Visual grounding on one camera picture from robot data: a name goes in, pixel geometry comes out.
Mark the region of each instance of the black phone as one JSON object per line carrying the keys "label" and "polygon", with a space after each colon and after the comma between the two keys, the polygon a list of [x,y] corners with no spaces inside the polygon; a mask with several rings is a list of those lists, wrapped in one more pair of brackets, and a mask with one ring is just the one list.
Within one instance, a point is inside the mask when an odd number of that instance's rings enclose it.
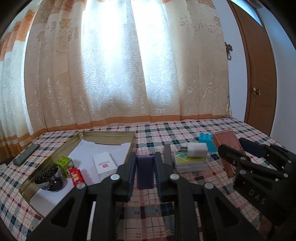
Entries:
{"label": "black phone", "polygon": [[13,159],[13,164],[18,167],[21,166],[39,147],[40,144],[29,145],[22,153]]}

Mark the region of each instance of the table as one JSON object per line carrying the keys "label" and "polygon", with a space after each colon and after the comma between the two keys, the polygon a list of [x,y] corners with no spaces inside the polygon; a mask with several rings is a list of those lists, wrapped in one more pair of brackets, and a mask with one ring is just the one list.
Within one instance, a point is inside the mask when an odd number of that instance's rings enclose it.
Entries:
{"label": "table", "polygon": [[[137,155],[147,155],[157,151],[163,154],[163,145],[166,143],[171,144],[172,152],[175,152],[181,146],[187,146],[187,142],[198,140],[200,132],[213,134],[225,129],[233,129],[238,138],[244,137],[257,143],[276,143],[262,132],[234,118],[97,127],[91,131],[133,131],[136,133]],[[19,186],[39,163],[77,132],[78,130],[55,131],[41,135],[34,140],[34,143],[40,144],[39,150],[21,167],[11,163],[0,174],[0,217],[17,240],[25,240],[42,221],[42,217],[20,195]],[[264,159],[249,156],[253,162],[271,167]],[[254,227],[258,227],[258,210],[233,189],[233,179],[227,178],[217,153],[210,153],[208,160],[207,170],[185,173],[182,176],[192,183],[212,182]],[[131,201],[124,204],[121,211],[117,240],[174,240],[174,206],[171,202],[159,201],[156,184],[154,189],[138,190],[135,178]]]}

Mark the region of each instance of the brass door knob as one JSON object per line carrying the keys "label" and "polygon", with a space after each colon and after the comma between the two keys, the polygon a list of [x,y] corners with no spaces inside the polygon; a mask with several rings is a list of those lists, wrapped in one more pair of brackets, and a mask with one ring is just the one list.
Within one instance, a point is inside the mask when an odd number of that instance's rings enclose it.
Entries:
{"label": "brass door knob", "polygon": [[260,95],[261,94],[261,91],[259,89],[257,89],[256,87],[253,88],[253,93],[255,95]]}

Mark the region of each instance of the purple rectangular object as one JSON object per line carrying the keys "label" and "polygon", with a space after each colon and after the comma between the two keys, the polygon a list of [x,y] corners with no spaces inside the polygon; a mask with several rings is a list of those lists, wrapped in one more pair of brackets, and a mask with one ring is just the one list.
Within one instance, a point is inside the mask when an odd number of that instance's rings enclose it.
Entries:
{"label": "purple rectangular object", "polygon": [[154,156],[137,157],[137,188],[154,188]]}

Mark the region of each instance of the brown wooden door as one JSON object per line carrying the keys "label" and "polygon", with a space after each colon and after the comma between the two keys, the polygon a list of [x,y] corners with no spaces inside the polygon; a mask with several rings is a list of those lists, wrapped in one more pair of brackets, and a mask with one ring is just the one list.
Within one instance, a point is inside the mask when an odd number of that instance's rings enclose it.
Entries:
{"label": "brown wooden door", "polygon": [[[276,109],[276,66],[269,37],[265,28],[247,12],[235,3],[229,3],[246,53],[248,95],[245,122],[270,135]],[[259,90],[257,94],[253,93],[254,88]]]}

